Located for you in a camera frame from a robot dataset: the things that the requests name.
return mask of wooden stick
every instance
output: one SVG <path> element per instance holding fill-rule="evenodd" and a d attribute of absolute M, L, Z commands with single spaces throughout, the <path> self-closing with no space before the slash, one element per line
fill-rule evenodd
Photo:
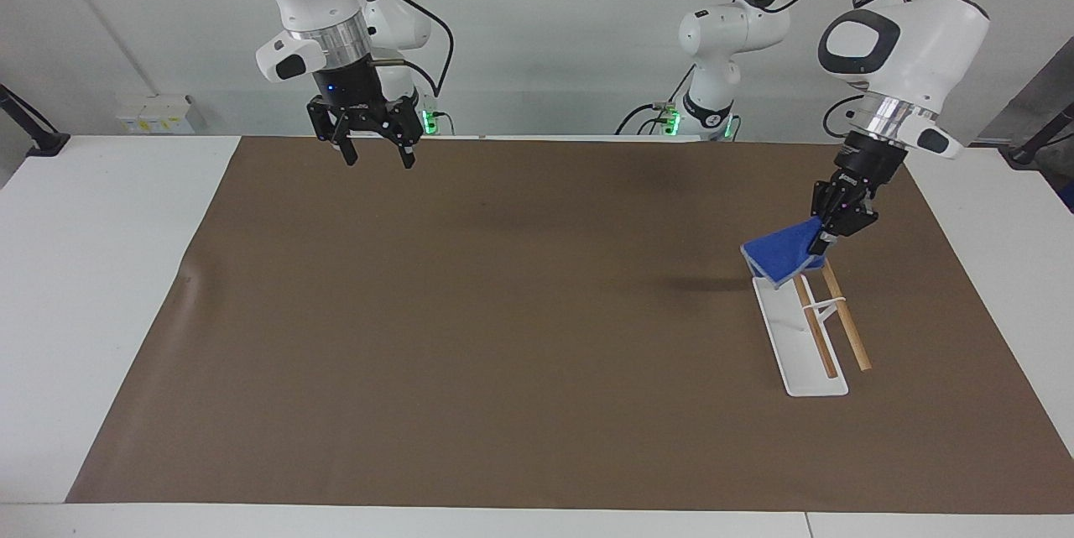
<path fill-rule="evenodd" d="M 828 351 L 828 344 L 824 341 L 821 323 L 816 320 L 816 311 L 809 307 L 813 305 L 813 302 L 809 301 L 809 290 L 806 290 L 806 281 L 802 280 L 801 275 L 795 275 L 795 289 L 798 290 L 798 301 L 802 304 L 802 314 L 806 315 L 809 329 L 813 332 L 813 341 L 816 343 L 816 351 L 821 354 L 821 362 L 824 363 L 825 374 L 828 374 L 828 378 L 836 378 L 839 376 L 836 370 L 836 362 L 831 359 L 831 351 Z"/>
<path fill-rule="evenodd" d="M 840 289 L 839 282 L 836 280 L 831 263 L 825 262 L 821 273 L 824 274 L 824 281 L 828 282 L 828 292 L 831 293 L 831 297 L 842 297 L 843 289 Z M 845 301 L 840 300 L 836 302 L 836 309 L 839 311 L 839 319 L 843 321 L 843 329 L 846 329 L 846 338 L 851 341 L 851 349 L 854 350 L 854 358 L 858 361 L 858 368 L 861 368 L 862 373 L 871 370 L 872 361 L 869 359 L 865 344 L 861 343 L 861 335 L 857 324 L 854 323 L 854 317 L 851 317 L 851 305 L 846 305 Z"/>

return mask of brown table surface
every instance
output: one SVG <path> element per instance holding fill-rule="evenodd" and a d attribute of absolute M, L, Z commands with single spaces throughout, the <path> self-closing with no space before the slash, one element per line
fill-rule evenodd
<path fill-rule="evenodd" d="M 831 253 L 875 369 L 836 329 L 851 395 L 796 399 L 739 246 L 834 148 L 361 151 L 242 141 L 69 501 L 1074 512 L 905 171 Z"/>

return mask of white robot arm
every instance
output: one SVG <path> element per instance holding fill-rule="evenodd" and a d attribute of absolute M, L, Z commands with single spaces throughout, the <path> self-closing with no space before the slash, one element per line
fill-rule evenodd
<path fill-rule="evenodd" d="M 257 52 L 272 83 L 314 75 L 320 94 L 307 105 L 314 132 L 348 164 L 351 132 L 375 132 L 398 147 L 406 168 L 426 130 L 422 94 L 400 49 L 429 41 L 432 21 L 402 0 L 276 0 L 284 32 Z"/>
<path fill-rule="evenodd" d="M 735 0 L 687 15 L 680 42 L 694 56 L 694 82 L 682 105 L 701 132 L 721 129 L 740 82 L 736 53 L 771 47 L 789 27 L 775 0 Z M 879 219 L 872 201 L 894 177 L 906 148 L 952 159 L 962 145 L 935 125 L 944 101 L 970 68 L 988 32 L 988 14 L 970 0 L 853 0 L 822 37 L 818 59 L 862 91 L 839 171 L 816 183 L 813 214 L 823 229 L 810 252 Z"/>

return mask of brown mat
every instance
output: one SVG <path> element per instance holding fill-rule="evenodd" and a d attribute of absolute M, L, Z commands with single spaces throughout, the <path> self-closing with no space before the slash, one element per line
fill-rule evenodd
<path fill-rule="evenodd" d="M 739 245 L 833 148 L 361 148 L 242 141 L 69 501 L 1074 512 L 905 171 L 832 253 L 876 369 L 793 399 Z"/>

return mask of black pole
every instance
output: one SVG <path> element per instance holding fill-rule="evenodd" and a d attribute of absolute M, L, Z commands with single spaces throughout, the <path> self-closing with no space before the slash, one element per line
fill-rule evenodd
<path fill-rule="evenodd" d="M 1074 102 L 1071 102 L 1071 105 L 1068 105 L 1048 125 L 1044 125 L 1044 129 L 1041 129 L 1041 132 L 1037 132 L 1032 140 L 1021 144 L 1019 148 L 1011 150 L 1008 156 L 1011 162 L 1019 164 L 1032 163 L 1036 157 L 1036 152 L 1041 151 L 1041 148 L 1049 144 L 1051 140 L 1055 140 L 1055 136 L 1059 135 L 1061 130 L 1066 129 L 1071 122 L 1074 122 Z"/>
<path fill-rule="evenodd" d="M 64 132 L 47 132 L 47 130 L 42 129 L 38 121 L 30 117 L 30 114 L 26 113 L 19 102 L 16 101 L 15 96 L 11 93 L 8 87 L 0 84 L 0 108 L 3 108 L 4 113 L 12 118 L 16 125 L 20 126 L 25 132 L 30 135 L 33 143 L 37 144 L 34 148 L 30 148 L 27 151 L 27 156 L 56 156 L 59 155 L 63 146 L 71 139 L 68 133 Z"/>

